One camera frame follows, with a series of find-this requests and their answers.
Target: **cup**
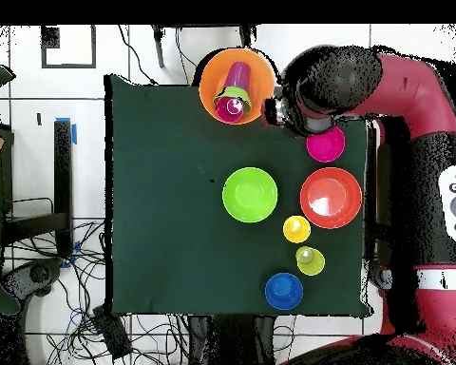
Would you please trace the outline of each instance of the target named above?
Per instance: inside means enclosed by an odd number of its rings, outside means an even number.
[[[224,81],[223,91],[215,97],[216,111],[227,124],[236,123],[250,112],[252,105],[248,95],[250,87],[250,66],[234,62]]]
[[[291,216],[282,227],[284,237],[293,243],[301,243],[311,234],[309,222],[302,216]]]
[[[326,260],[321,252],[309,246],[302,246],[295,252],[297,267],[306,276],[315,276],[321,273]]]
[[[311,249],[309,246],[302,246],[301,248],[297,249],[295,258],[299,263],[308,264],[311,263],[311,260],[313,260],[313,255],[313,249]]]
[[[265,285],[265,297],[276,309],[293,309],[302,300],[303,287],[291,273],[277,273]]]

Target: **blue tape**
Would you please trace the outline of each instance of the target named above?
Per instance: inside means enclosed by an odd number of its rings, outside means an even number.
[[[69,267],[71,267],[71,264],[70,263],[74,263],[76,261],[77,257],[75,256],[71,256],[69,259],[68,259],[68,262],[66,262],[65,264],[63,264],[63,266],[61,267],[62,269],[68,269]]]
[[[77,138],[76,138],[76,124],[72,125],[71,127],[71,141],[73,144],[77,144]]]

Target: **table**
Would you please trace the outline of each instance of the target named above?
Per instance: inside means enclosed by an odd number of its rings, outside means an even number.
[[[318,276],[298,271],[300,245],[283,237],[283,222],[302,214],[301,185],[327,166],[308,156],[303,139],[260,120],[224,125],[204,110],[196,87],[132,86],[114,75],[107,80],[112,99],[106,107],[112,106],[113,116],[113,312],[370,313],[360,301],[363,209],[340,229],[312,225],[303,244],[326,257]],[[365,124],[346,122],[341,128],[347,148],[332,166],[350,171],[363,189]],[[266,170],[278,187],[273,214],[255,224],[235,221],[221,201],[225,180],[243,166]],[[266,281],[280,271],[298,276],[304,286],[302,301],[290,311],[272,308],[264,297]]]

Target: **lime green bowl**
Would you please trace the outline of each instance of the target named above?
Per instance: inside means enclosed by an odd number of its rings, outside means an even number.
[[[259,222],[271,215],[277,204],[277,186],[262,169],[241,168],[226,180],[223,205],[235,220]]]

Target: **orange bowl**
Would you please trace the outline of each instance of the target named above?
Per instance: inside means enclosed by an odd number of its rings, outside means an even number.
[[[202,71],[199,82],[199,97],[202,105],[216,120],[223,122],[216,111],[215,97],[223,90],[224,82],[234,62],[250,66],[250,87],[248,96],[252,109],[231,125],[244,125],[260,116],[263,100],[274,94],[274,73],[265,58],[247,48],[229,48],[217,53]]]

